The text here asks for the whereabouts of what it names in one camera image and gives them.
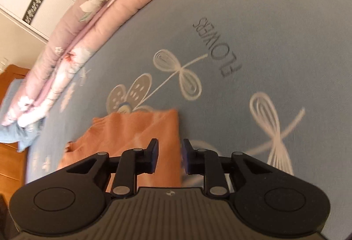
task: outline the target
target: blue cloth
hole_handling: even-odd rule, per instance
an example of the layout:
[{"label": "blue cloth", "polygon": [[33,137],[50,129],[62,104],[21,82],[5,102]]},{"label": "blue cloth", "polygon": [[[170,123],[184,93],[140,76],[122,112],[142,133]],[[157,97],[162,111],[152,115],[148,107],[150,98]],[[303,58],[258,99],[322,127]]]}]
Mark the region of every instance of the blue cloth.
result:
[{"label": "blue cloth", "polygon": [[[21,85],[21,79],[15,79],[11,82],[5,97],[2,100],[0,108],[0,120],[3,120],[8,108],[11,105],[12,98],[15,96],[18,88]],[[29,147],[35,138],[40,134],[43,120],[30,124],[25,128],[18,126],[17,122],[9,126],[0,125],[0,142],[15,143],[18,142],[18,152],[22,152]]]}]

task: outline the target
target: folded orange garment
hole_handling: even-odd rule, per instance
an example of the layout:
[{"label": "folded orange garment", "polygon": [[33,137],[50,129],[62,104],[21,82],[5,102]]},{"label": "folded orange garment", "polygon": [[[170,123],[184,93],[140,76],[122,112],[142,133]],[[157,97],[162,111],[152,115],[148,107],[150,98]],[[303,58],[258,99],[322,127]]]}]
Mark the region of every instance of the folded orange garment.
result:
[{"label": "folded orange garment", "polygon": [[145,149],[152,138],[159,140],[159,158],[154,174],[137,177],[139,187],[180,187],[181,152],[176,110],[113,112],[94,118],[93,125],[76,142],[69,142],[59,167],[63,168],[97,152],[117,157],[133,148]]}]

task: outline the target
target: white wall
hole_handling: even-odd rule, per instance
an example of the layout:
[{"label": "white wall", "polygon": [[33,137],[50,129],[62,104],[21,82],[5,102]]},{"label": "white wall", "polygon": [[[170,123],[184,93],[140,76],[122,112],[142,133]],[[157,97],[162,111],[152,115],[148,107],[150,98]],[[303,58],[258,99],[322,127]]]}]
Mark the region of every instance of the white wall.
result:
[{"label": "white wall", "polygon": [[0,62],[6,58],[8,64],[31,69],[44,47],[43,38],[35,37],[0,11]]}]

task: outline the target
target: wooden headboard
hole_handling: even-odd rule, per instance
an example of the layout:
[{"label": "wooden headboard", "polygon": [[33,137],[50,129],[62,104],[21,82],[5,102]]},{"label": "wooden headboard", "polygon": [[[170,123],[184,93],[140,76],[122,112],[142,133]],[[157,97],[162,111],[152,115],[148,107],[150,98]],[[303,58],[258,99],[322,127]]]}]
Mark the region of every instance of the wooden headboard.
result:
[{"label": "wooden headboard", "polygon": [[[0,102],[14,79],[23,79],[29,69],[9,65],[0,75]],[[27,150],[17,153],[17,143],[0,143],[0,194],[4,195],[5,201],[10,201],[13,193],[19,189],[25,181]]]}]

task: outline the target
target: ribbed gray panel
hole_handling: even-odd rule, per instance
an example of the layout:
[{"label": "ribbed gray panel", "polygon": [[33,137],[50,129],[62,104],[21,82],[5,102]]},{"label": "ribbed gray panel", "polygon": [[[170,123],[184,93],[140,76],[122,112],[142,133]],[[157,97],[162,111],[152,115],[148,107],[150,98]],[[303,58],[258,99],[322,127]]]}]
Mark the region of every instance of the ribbed gray panel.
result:
[{"label": "ribbed gray panel", "polygon": [[[44,240],[21,233],[15,240]],[[141,188],[129,199],[113,201],[87,229],[60,240],[269,240],[246,227],[226,201],[205,197],[199,188]],[[322,240],[319,234],[301,240]]]}]

